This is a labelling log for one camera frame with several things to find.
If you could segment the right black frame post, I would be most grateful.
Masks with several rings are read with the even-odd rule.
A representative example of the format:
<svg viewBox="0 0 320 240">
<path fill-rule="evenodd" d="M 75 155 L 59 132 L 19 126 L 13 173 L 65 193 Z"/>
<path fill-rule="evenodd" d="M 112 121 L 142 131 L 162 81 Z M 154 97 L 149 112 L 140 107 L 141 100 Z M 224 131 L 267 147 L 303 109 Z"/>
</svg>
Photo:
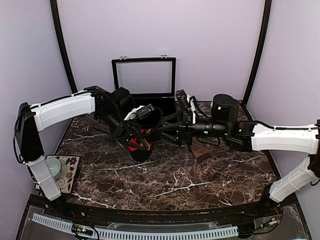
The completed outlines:
<svg viewBox="0 0 320 240">
<path fill-rule="evenodd" d="M 246 107 L 249 103 L 250 96 L 253 91 L 255 80 L 258 74 L 258 69 L 260 66 L 260 62 L 261 62 L 261 58 L 262 58 L 262 54 L 265 46 L 266 36 L 268 32 L 271 8 L 272 8 L 272 0 L 265 0 L 256 51 L 255 51 L 250 75 L 248 78 L 247 86 L 244 92 L 244 96 L 242 98 L 243 107 Z"/>
</svg>

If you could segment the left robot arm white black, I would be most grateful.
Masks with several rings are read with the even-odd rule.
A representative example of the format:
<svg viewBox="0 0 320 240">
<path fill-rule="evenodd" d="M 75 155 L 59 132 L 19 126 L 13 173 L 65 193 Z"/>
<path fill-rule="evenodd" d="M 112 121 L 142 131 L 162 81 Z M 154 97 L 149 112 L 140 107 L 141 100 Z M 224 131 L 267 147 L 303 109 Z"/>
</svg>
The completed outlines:
<svg viewBox="0 0 320 240">
<path fill-rule="evenodd" d="M 108 92 L 99 86 L 91 86 L 44 103 L 22 103 L 13 130 L 15 157 L 19 163 L 27 165 L 34 182 L 52 202 L 51 210 L 58 217 L 67 218 L 71 208 L 60 199 L 62 192 L 46 162 L 39 133 L 57 123 L 94 114 L 107 124 L 112 138 L 150 154 L 152 146 L 148 137 L 152 132 L 144 130 L 138 121 L 155 110 L 152 104 L 135 107 L 133 96 L 123 87 Z"/>
</svg>

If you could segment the tan brown sock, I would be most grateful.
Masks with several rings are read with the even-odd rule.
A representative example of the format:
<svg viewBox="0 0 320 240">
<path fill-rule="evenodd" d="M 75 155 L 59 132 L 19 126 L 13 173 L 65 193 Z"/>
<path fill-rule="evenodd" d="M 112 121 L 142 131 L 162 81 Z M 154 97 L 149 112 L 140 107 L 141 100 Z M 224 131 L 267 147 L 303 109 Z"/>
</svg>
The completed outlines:
<svg viewBox="0 0 320 240">
<path fill-rule="evenodd" d="M 189 148 L 198 163 L 212 156 L 211 151 L 201 143 L 193 142 L 192 145 L 189 146 Z"/>
</svg>

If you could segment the black display case glass lid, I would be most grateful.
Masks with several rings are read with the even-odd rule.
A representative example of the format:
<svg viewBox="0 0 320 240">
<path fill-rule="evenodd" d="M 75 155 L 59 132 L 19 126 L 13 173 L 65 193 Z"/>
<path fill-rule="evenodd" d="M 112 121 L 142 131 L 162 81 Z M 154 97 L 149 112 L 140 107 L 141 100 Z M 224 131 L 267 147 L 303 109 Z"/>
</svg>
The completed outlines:
<svg viewBox="0 0 320 240">
<path fill-rule="evenodd" d="M 175 57 L 119 58 L 111 61 L 114 88 L 129 90 L 135 106 L 152 104 L 163 115 L 176 111 Z"/>
</svg>

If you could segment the argyle red orange black sock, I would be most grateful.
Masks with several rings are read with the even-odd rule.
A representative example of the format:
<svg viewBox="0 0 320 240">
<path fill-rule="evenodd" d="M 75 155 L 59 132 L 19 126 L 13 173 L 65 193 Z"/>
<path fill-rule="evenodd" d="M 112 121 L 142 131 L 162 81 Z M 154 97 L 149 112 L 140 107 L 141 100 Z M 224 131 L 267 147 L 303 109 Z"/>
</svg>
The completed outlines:
<svg viewBox="0 0 320 240">
<path fill-rule="evenodd" d="M 151 156 L 153 152 L 153 146 L 147 135 L 151 132 L 151 129 L 140 129 L 138 127 L 131 128 L 132 133 L 128 139 L 128 148 L 130 156 L 137 162 L 145 162 Z"/>
</svg>

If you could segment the black front rail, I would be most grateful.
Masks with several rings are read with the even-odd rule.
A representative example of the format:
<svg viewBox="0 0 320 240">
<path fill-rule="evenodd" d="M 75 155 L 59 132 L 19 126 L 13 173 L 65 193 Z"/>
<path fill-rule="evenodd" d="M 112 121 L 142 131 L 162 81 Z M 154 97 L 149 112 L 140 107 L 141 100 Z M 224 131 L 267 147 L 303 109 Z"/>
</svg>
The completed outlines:
<svg viewBox="0 0 320 240">
<path fill-rule="evenodd" d="M 65 218 L 103 226 L 106 226 L 107 223 L 111 223 L 112 221 L 141 225 L 181 225 L 186 223 L 196 224 L 207 222 L 218 222 L 220 225 L 246 225 L 253 223 L 254 220 L 260 218 L 278 216 L 274 210 L 267 215 L 257 215 L 255 209 L 258 206 L 258 202 L 194 210 L 186 210 L 182 209 L 182 207 L 178 210 L 169 208 L 165 210 L 128 210 L 109 208 L 107 204 L 96 202 L 89 198 L 80 198 L 81 196 L 77 196 L 78 204 L 71 202 L 71 200 L 75 200 L 75 198 L 67 198 L 66 207 L 75 214 L 75 217 L 73 217 L 74 215 L 70 212 Z M 284 223 L 289 222 L 289 224 L 297 223 L 303 225 L 305 219 L 301 212 L 298 200 L 291 196 L 289 197 L 289 200 L 296 201 L 285 201 L 285 204 L 288 205 L 278 208 L 281 220 L 284 221 Z M 54 212 L 54 210 L 56 210 L 55 208 L 52 210 L 50 206 L 48 206 L 47 209 L 46 205 L 47 200 L 45 200 L 45 198 L 31 194 L 24 209 L 24 218 L 27 218 L 27 215 L 31 213 L 31 210 L 38 211 L 40 214 L 44 213 L 50 216 L 59 217 L 59 215 Z"/>
</svg>

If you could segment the left black frame post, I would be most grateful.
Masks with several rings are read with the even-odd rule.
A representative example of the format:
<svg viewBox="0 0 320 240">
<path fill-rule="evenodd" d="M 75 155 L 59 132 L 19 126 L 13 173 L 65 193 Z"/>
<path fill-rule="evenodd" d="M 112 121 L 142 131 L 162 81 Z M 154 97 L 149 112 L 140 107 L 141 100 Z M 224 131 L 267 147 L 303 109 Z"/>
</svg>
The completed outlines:
<svg viewBox="0 0 320 240">
<path fill-rule="evenodd" d="M 78 88 L 76 85 L 76 81 L 75 81 L 75 78 L 74 78 L 74 75 L 72 72 L 71 63 L 70 63 L 69 56 L 67 53 L 67 48 L 66 48 L 66 43 L 65 43 L 65 39 L 64 39 L 63 28 L 62 28 L 60 13 L 59 13 L 58 1 L 57 0 L 50 0 L 49 2 L 50 2 L 50 9 L 51 9 L 51 15 L 52 15 L 52 20 L 53 20 L 55 35 L 56 35 L 62 63 L 64 66 L 64 70 L 66 73 L 68 85 L 70 87 L 71 92 L 73 94 L 75 94 L 78 92 Z"/>
</svg>

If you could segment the pale green bowl on mat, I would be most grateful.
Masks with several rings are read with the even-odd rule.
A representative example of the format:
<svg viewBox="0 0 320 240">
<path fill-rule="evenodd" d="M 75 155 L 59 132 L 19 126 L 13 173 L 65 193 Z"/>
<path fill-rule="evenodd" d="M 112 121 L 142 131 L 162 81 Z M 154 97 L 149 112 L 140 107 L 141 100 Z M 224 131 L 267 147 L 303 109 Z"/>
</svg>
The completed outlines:
<svg viewBox="0 0 320 240">
<path fill-rule="evenodd" d="M 52 173 L 55 180 L 57 180 L 62 171 L 62 164 L 59 159 L 51 157 L 46 159 L 46 164 L 49 167 L 50 172 Z"/>
</svg>

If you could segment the black frame post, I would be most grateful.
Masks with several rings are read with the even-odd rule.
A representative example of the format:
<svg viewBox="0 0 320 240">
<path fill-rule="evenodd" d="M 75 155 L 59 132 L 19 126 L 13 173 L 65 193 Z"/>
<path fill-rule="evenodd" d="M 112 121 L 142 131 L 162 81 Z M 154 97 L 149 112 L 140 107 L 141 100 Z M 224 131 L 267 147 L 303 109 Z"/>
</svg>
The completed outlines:
<svg viewBox="0 0 320 240">
<path fill-rule="evenodd" d="M 70 87 L 71 92 L 73 94 L 75 94 L 78 92 L 78 88 L 76 85 L 76 81 L 75 81 L 75 78 L 74 78 L 74 75 L 72 72 L 71 63 L 70 63 L 69 56 L 67 53 L 67 48 L 66 48 L 66 43 L 65 43 L 65 39 L 64 39 L 63 28 L 62 28 L 60 13 L 59 13 L 58 1 L 57 0 L 50 0 L 49 2 L 50 2 L 50 9 L 51 9 L 51 15 L 52 15 L 52 20 L 53 20 L 55 35 L 56 35 L 62 63 L 64 66 L 64 70 L 66 73 L 68 85 Z"/>
<path fill-rule="evenodd" d="M 258 74 L 258 69 L 260 66 L 260 62 L 261 62 L 261 58 L 262 58 L 262 54 L 265 46 L 266 36 L 268 32 L 271 8 L 272 8 L 272 0 L 265 0 L 256 51 L 255 51 L 250 75 L 248 78 L 247 86 L 244 92 L 244 96 L 242 98 L 243 107 L 246 107 L 249 103 L 250 96 L 253 91 L 255 80 Z"/>
</svg>

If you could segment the green circuit board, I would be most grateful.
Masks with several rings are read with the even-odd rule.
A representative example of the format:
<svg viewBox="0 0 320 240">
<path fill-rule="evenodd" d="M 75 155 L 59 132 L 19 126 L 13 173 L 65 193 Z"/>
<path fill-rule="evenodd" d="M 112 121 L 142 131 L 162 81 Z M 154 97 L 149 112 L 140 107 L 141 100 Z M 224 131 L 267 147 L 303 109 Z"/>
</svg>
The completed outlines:
<svg viewBox="0 0 320 240">
<path fill-rule="evenodd" d="M 78 237 L 91 237 L 94 234 L 90 227 L 79 224 L 73 224 L 71 232 Z"/>
</svg>

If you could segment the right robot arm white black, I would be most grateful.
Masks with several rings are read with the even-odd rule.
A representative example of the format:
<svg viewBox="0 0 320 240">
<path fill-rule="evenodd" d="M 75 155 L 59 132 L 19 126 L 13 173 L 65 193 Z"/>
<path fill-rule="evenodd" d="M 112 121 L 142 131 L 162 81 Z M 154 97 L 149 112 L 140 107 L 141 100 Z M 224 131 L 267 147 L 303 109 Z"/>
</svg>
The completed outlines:
<svg viewBox="0 0 320 240">
<path fill-rule="evenodd" d="M 258 120 L 239 121 L 240 102 L 230 95 L 217 94 L 211 103 L 210 116 L 196 115 L 198 106 L 193 96 L 183 90 L 176 92 L 180 111 L 162 120 L 158 129 L 162 135 L 176 131 L 169 139 L 181 145 L 192 143 L 193 138 L 221 138 L 233 150 L 293 151 L 307 157 L 281 179 L 267 185 L 255 213 L 266 217 L 286 197 L 312 181 L 320 180 L 320 124 L 303 126 L 274 126 Z"/>
</svg>

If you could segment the floral patterned mat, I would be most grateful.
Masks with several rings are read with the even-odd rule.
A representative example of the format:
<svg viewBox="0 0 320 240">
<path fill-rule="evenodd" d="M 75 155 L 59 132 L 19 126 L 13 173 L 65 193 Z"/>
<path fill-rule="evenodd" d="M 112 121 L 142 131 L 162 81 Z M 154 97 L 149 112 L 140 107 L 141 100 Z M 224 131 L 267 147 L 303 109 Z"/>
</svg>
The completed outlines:
<svg viewBox="0 0 320 240">
<path fill-rule="evenodd" d="M 73 188 L 76 173 L 78 171 L 80 157 L 67 155 L 48 155 L 46 159 L 48 158 L 57 158 L 61 162 L 61 174 L 55 181 L 63 194 L 70 194 Z"/>
</svg>

